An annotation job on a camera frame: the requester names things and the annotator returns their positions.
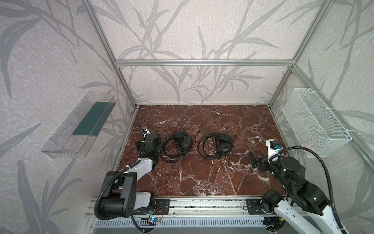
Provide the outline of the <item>black headphones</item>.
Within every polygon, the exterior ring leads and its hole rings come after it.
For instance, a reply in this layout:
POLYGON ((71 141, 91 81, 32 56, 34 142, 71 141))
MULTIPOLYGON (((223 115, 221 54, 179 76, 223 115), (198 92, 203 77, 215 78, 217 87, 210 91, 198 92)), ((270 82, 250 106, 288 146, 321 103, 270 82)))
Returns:
POLYGON ((236 137, 237 135, 232 138, 230 135, 225 133, 211 133, 204 135, 198 140, 197 143, 198 154, 206 160, 217 160, 227 156, 231 150, 235 148, 234 141, 236 137), (205 145, 208 140, 211 140, 215 147, 213 154, 208 154, 205 151, 205 145))
POLYGON ((189 136, 184 127, 180 127, 168 138, 165 138, 159 147, 160 158, 168 164, 176 164, 180 162, 195 146, 196 136, 200 132, 198 131, 195 135, 189 136), (176 148, 176 155, 170 155, 166 152, 166 147, 169 142, 172 142, 176 148))

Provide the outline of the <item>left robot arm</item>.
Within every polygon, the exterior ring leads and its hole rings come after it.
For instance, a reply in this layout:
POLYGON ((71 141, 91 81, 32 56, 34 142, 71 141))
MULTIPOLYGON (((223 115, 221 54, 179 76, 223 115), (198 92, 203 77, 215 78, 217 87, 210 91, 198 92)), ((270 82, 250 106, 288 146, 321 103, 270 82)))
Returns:
POLYGON ((153 192, 138 192, 137 182, 151 172, 158 163, 160 136, 155 133, 144 135, 136 143, 138 159, 120 171, 109 171, 104 178, 96 200, 94 214, 100 220, 130 217, 134 213, 155 209, 153 192))

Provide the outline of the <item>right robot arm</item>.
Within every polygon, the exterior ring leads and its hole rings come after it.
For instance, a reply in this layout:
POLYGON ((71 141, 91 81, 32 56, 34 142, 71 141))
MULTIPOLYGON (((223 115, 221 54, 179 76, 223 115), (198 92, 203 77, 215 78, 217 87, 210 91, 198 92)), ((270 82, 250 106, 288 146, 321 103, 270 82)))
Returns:
POLYGON ((332 181, 322 158, 309 148, 292 146, 282 148, 270 142, 270 157, 260 157, 249 152, 252 168, 269 172, 282 186, 288 198, 274 189, 262 195, 260 207, 266 214, 276 214, 300 234, 346 234, 337 213, 332 181), (326 195, 322 189, 305 178, 306 168, 293 157, 284 157, 292 150, 304 150, 312 154, 321 164, 328 187, 326 195))

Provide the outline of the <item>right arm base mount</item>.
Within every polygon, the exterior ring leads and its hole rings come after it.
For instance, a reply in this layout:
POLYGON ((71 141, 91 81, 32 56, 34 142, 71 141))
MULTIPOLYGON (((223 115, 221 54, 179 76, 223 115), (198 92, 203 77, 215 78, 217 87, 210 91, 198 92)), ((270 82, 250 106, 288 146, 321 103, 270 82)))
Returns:
POLYGON ((246 199, 242 209, 249 215, 275 215, 274 209, 280 200, 272 199, 246 199))

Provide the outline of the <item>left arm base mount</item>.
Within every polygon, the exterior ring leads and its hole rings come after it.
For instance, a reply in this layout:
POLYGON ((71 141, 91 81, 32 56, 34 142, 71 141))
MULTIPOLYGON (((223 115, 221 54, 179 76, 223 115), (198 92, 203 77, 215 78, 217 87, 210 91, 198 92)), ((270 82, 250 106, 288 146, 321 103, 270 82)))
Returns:
POLYGON ((156 199, 150 202, 148 208, 145 209, 147 215, 168 215, 170 209, 169 199, 156 199))

